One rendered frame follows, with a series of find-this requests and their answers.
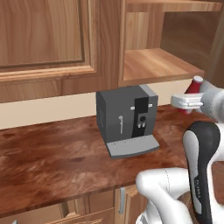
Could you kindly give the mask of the wooden wall cabinet door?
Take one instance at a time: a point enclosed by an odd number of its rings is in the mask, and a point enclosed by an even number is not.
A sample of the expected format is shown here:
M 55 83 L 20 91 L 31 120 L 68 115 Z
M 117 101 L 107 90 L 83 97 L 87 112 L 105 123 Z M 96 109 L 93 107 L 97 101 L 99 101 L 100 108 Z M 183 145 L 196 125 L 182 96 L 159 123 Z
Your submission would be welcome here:
M 118 87 L 122 0 L 0 0 L 0 102 Z

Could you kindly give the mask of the wooden swung-open cabinet door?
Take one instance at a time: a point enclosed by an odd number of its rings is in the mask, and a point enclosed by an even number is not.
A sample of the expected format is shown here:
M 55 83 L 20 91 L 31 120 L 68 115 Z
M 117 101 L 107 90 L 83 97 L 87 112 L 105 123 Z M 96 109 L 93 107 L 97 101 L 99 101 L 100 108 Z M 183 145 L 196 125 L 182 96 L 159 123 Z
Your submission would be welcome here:
M 224 88 L 224 8 L 213 40 L 205 79 L 218 88 Z

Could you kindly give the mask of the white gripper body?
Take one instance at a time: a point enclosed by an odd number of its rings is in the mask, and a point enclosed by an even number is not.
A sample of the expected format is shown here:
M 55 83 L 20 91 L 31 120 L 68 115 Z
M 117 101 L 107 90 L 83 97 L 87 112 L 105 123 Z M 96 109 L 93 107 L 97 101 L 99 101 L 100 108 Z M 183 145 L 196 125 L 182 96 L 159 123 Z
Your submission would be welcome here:
M 171 105 L 178 109 L 199 109 L 203 102 L 202 94 L 174 94 L 171 97 Z

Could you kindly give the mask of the red ketchup bottle white cap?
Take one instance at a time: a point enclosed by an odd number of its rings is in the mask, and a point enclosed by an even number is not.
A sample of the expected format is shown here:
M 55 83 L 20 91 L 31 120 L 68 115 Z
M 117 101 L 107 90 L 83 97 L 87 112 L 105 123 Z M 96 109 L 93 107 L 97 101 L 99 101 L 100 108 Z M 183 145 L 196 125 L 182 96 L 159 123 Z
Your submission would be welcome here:
M 185 91 L 185 93 L 186 94 L 197 94 L 200 91 L 200 85 L 202 82 L 203 82 L 203 78 L 198 75 L 195 75 L 192 78 L 192 82 L 191 82 L 190 86 L 188 87 L 188 89 Z M 188 115 L 192 112 L 191 109 L 182 109 L 182 108 L 180 108 L 178 111 L 184 115 Z

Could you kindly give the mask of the grey coffee machine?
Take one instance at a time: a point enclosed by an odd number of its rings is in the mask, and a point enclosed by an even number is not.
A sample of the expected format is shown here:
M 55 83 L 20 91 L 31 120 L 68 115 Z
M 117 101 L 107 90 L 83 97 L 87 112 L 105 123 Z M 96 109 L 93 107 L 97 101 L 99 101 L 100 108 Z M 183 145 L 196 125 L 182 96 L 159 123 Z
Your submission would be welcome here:
M 158 95 L 146 84 L 99 91 L 96 122 L 111 158 L 130 158 L 159 148 L 153 136 Z

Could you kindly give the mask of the wooden base cabinet panel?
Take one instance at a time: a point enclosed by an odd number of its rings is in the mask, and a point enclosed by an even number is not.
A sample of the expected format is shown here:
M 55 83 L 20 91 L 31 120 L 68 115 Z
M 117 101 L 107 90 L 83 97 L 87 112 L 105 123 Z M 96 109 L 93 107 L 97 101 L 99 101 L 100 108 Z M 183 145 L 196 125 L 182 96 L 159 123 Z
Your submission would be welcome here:
M 0 219 L 0 224 L 46 224 L 66 218 L 68 215 L 86 215 L 100 212 L 114 206 L 114 191 L 100 192 L 84 198 L 72 199 L 53 206 Z

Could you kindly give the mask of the wooden base cabinet door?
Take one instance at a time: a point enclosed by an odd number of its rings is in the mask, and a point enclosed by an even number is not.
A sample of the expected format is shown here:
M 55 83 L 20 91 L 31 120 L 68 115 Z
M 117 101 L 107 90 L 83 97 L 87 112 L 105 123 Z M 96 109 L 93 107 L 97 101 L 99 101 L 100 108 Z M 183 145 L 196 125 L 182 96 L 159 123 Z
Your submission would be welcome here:
M 115 224 L 136 224 L 146 205 L 147 199 L 138 193 L 135 185 L 125 186 L 124 212 L 119 214 L 120 188 L 115 189 Z

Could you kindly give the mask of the open wooden wall cabinet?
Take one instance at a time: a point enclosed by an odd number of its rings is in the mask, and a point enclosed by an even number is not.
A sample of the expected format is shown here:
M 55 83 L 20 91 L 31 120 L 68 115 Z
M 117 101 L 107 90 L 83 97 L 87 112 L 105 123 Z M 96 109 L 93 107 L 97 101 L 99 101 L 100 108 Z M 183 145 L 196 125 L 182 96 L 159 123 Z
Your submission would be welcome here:
M 202 75 L 223 12 L 224 0 L 124 0 L 119 85 Z

